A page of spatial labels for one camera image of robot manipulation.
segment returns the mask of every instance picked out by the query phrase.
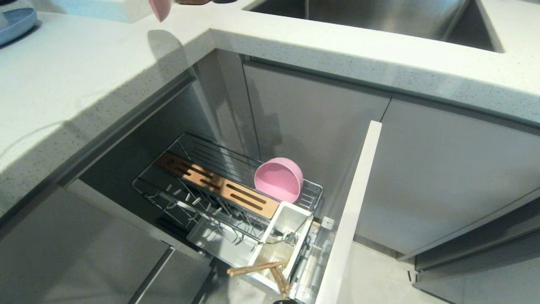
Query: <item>white floor tile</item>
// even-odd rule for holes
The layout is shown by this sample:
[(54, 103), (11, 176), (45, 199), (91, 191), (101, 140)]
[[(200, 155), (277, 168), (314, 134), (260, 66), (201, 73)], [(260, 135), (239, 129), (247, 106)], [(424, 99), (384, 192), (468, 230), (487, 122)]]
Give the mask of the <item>white floor tile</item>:
[(338, 303), (446, 304), (413, 288), (408, 270), (413, 273), (412, 265), (353, 243)]

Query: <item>pink object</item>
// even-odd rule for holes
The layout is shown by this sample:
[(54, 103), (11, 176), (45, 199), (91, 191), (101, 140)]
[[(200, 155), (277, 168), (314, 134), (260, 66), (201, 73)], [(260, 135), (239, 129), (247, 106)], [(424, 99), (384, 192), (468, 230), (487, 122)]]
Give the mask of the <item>pink object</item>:
[(302, 184), (302, 170), (288, 158), (273, 158), (255, 172), (255, 188), (258, 191), (289, 203), (298, 199)]
[(148, 2), (159, 22), (167, 18), (168, 13), (171, 11), (171, 0), (148, 0)]

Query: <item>wire shelf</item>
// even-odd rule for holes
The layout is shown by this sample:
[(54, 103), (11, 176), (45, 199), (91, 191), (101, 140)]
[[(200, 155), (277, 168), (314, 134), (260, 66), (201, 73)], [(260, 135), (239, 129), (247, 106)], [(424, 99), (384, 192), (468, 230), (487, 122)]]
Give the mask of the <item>wire shelf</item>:
[[(163, 154), (167, 152), (269, 197), (257, 191), (254, 185), (254, 174), (263, 164), (261, 161), (191, 133), (183, 133)], [(255, 243), (261, 241), (269, 219), (164, 169), (156, 164), (158, 159), (132, 182), (133, 188), (150, 203), (186, 230), (196, 226), (207, 228), (235, 245), (243, 242), (245, 237)], [(322, 186), (304, 180), (294, 204), (313, 212), (322, 193)]]

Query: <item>open cabinet door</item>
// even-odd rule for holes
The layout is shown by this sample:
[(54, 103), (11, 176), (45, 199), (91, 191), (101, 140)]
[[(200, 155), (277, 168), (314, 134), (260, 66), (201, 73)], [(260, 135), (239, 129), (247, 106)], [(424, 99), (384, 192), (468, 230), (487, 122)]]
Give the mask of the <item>open cabinet door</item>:
[(366, 135), (366, 140), (360, 153), (353, 183), (350, 187), (345, 209), (341, 215), (341, 221), (336, 232), (334, 245), (330, 252), (326, 270), (322, 278), (316, 304), (337, 303), (341, 288), (341, 281), (345, 274), (345, 267), (349, 258), (350, 247), (362, 209), (364, 195), (369, 180), (369, 174), (375, 157), (382, 124), (371, 121)]

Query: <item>blue plate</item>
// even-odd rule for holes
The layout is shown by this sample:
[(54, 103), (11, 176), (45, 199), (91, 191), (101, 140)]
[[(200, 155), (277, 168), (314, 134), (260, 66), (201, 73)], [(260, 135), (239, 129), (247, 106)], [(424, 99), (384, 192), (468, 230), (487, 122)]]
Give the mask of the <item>blue plate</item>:
[(32, 8), (3, 12), (0, 17), (0, 46), (29, 31), (36, 20), (37, 13)]

